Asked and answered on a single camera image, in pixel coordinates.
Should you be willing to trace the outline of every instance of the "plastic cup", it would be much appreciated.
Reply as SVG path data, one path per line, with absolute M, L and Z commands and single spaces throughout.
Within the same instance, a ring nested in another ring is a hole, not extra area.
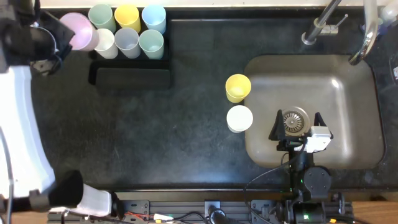
M 253 114 L 245 106 L 234 106 L 228 111 L 226 122 L 229 130 L 233 133 L 240 133 L 250 128 L 253 123 Z
M 150 59 L 161 59 L 164 51 L 163 35 L 157 30 L 145 30 L 139 36 L 139 45 Z
M 108 29 L 114 33 L 116 23 L 113 17 L 112 8 L 106 4 L 98 4 L 88 11 L 88 18 L 98 29 Z
M 164 34 L 166 31 L 166 10 L 162 6 L 147 6 L 142 11 L 141 16 L 148 29 L 154 29 Z
M 76 12 L 65 14 L 60 21 L 75 32 L 70 40 L 72 50 L 94 50 L 100 41 L 97 31 L 84 15 Z
M 136 58 L 140 55 L 138 39 L 137 31 L 132 28 L 119 29 L 114 35 L 114 43 L 128 58 Z
M 99 43 L 95 48 L 102 57 L 113 59 L 118 56 L 118 47 L 114 43 L 113 33 L 108 29 L 98 29 Z
M 229 101 L 239 103 L 250 93 L 251 82 L 248 77 L 242 74 L 235 74 L 227 79 L 225 90 Z
M 139 33 L 141 31 L 141 22 L 139 20 L 139 12 L 133 4 L 123 4 L 119 6 L 114 17 L 122 28 L 132 28 Z

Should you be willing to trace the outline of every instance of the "drain strainer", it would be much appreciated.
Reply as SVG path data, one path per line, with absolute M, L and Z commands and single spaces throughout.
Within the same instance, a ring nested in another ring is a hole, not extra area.
M 310 118 L 301 108 L 293 106 L 284 109 L 283 112 L 286 134 L 291 136 L 301 136 L 309 129 Z

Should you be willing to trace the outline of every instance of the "faucet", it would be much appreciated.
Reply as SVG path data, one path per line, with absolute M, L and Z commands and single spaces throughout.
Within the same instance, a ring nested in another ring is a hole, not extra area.
M 347 15 L 335 26 L 326 25 L 326 21 L 340 2 L 341 0 L 332 0 L 322 12 L 321 16 L 313 21 L 309 32 L 305 32 L 302 35 L 304 44 L 314 44 L 315 41 L 317 41 L 318 35 L 336 35 L 338 33 L 338 26 L 347 18 Z M 377 30 L 379 28 L 376 0 L 363 0 L 363 4 L 366 23 L 365 34 L 361 48 L 348 60 L 351 65 L 357 65 L 367 56 L 376 40 Z

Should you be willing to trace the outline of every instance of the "stainless steel sink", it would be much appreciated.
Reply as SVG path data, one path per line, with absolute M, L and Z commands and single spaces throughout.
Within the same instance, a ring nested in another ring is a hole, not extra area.
M 244 70 L 252 83 L 244 100 L 254 122 L 246 131 L 246 150 L 260 166 L 280 164 L 283 152 L 268 140 L 279 109 L 290 135 L 313 126 L 316 112 L 334 135 L 316 165 L 369 169 L 384 155 L 384 141 L 373 73 L 365 62 L 352 66 L 345 55 L 265 55 Z

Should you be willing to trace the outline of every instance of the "purple cup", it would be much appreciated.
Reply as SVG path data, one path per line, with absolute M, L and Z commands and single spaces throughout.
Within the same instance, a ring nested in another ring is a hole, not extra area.
M 75 32 L 69 42 L 72 50 L 90 51 L 98 45 L 100 37 L 90 20 L 83 14 L 70 12 L 65 14 L 60 21 Z

